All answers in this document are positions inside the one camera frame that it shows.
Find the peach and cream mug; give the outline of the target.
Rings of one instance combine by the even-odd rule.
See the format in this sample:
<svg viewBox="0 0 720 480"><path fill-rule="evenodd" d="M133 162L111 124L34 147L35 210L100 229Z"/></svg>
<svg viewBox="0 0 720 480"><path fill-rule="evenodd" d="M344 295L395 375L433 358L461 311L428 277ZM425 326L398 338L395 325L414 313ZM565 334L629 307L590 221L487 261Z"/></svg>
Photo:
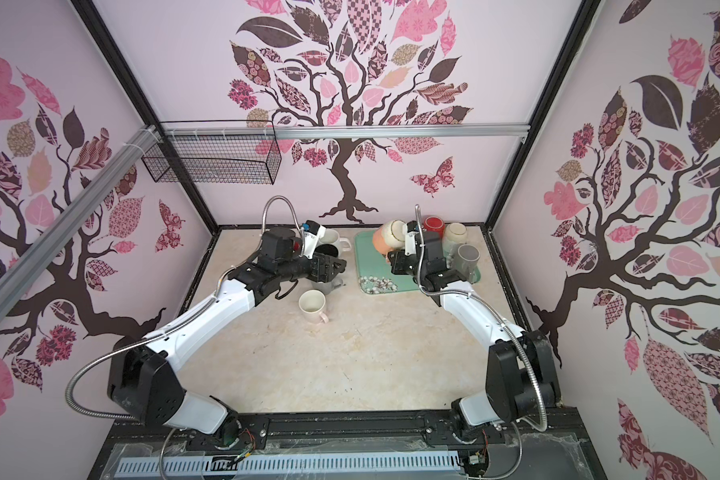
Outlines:
<svg viewBox="0 0 720 480"><path fill-rule="evenodd" d="M381 225L372 236L374 249L386 256L388 253L405 248L407 225L404 221L395 219Z"/></svg>

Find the black and white mug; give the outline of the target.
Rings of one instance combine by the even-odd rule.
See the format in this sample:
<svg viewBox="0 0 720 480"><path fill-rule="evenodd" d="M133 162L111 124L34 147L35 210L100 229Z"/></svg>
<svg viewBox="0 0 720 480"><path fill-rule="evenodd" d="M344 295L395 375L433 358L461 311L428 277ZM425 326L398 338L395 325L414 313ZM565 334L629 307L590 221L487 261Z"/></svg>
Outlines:
<svg viewBox="0 0 720 480"><path fill-rule="evenodd" d="M335 245L331 245L331 244L318 245L315 248L314 253L322 254L325 256L330 256L333 258L338 258L340 256L339 249Z"/></svg>

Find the pale pink mug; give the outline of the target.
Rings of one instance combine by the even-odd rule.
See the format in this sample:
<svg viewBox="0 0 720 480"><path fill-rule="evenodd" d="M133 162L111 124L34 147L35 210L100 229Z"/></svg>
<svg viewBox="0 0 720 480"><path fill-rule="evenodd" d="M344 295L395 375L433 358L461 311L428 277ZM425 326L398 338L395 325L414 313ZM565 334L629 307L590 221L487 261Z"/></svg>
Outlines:
<svg viewBox="0 0 720 480"><path fill-rule="evenodd" d="M308 290L298 300L298 307L304 318L313 324L328 323L327 301L319 290Z"/></svg>

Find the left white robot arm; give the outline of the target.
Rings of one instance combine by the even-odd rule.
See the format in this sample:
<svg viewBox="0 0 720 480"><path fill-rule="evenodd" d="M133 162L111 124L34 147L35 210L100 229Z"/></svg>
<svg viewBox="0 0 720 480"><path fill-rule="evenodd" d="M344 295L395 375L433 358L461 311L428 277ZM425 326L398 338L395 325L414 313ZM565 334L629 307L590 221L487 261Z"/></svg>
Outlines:
<svg viewBox="0 0 720 480"><path fill-rule="evenodd" d="M145 426L194 430L220 448L230 447L242 429L238 413L216 398L185 389L178 373L233 320L268 297L287 296L283 284L296 286L302 278L330 283L343 273L345 261L319 249L327 232L314 221L304 224L301 237L286 228L265 231L251 259L225 272L215 293L145 336L143 344L113 357L109 398Z"/></svg>

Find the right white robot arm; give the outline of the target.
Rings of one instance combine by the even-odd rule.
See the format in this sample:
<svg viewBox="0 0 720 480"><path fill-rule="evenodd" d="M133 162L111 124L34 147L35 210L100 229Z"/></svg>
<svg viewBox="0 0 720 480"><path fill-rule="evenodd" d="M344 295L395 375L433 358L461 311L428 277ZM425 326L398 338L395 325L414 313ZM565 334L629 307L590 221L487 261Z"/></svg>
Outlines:
<svg viewBox="0 0 720 480"><path fill-rule="evenodd" d="M404 247L387 255L394 274L409 274L419 290L450 313L488 354L483 389L455 402L457 418L471 428L525 422L538 431L560 400L550 342L503 318L472 284L447 265L439 236L410 231Z"/></svg>

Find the dark grey mug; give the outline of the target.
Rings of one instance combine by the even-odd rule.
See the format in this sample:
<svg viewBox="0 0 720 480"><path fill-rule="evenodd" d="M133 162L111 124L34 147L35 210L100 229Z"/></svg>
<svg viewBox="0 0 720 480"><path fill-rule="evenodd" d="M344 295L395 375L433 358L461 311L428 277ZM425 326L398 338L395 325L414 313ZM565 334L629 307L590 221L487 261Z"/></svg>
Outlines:
<svg viewBox="0 0 720 480"><path fill-rule="evenodd" d="M477 279L477 264L480 252L473 245L463 243L458 245L452 254L452 268L455 269L465 281L475 283Z"/></svg>

